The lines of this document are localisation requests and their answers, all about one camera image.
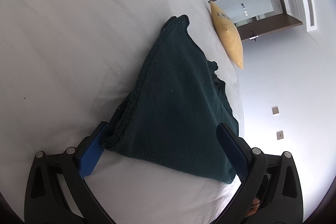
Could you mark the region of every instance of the mattress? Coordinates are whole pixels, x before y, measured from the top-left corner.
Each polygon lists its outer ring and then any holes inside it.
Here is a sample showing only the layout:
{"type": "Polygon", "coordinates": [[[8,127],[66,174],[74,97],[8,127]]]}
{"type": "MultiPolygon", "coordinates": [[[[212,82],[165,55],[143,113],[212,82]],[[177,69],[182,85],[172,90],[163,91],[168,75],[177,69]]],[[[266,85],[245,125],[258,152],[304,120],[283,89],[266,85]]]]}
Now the mattress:
{"type": "MultiPolygon", "coordinates": [[[[218,63],[216,73],[226,82],[242,136],[236,68],[206,0],[0,0],[0,192],[22,219],[35,153],[62,153],[100,121],[109,121],[132,90],[163,24],[182,14],[189,17],[191,38],[218,63]]],[[[118,224],[209,223],[240,184],[237,178],[227,185],[110,151],[85,180],[118,224]]]]}

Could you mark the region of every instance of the blue textured pad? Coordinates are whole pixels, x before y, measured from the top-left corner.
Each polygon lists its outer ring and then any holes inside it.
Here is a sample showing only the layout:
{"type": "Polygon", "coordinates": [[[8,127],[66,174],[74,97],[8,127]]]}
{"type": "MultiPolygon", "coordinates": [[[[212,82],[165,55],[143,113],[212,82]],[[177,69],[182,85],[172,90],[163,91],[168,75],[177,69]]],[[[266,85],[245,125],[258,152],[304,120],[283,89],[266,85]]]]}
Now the blue textured pad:
{"type": "Polygon", "coordinates": [[[229,159],[234,171],[240,178],[245,180],[248,175],[248,161],[239,148],[239,145],[230,136],[222,124],[219,124],[216,130],[217,140],[223,148],[225,155],[229,159]]]}
{"type": "Polygon", "coordinates": [[[82,179],[92,174],[93,169],[104,151],[101,139],[108,126],[108,123],[103,126],[79,160],[78,173],[82,179]]]}

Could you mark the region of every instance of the pillow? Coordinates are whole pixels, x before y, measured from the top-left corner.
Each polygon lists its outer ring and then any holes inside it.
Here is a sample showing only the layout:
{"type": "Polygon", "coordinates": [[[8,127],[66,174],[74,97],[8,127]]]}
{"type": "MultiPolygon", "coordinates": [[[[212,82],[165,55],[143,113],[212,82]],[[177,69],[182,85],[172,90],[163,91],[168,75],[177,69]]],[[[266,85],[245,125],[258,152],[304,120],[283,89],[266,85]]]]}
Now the pillow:
{"type": "Polygon", "coordinates": [[[212,22],[229,58],[243,69],[243,45],[239,32],[222,9],[210,1],[212,22]]]}

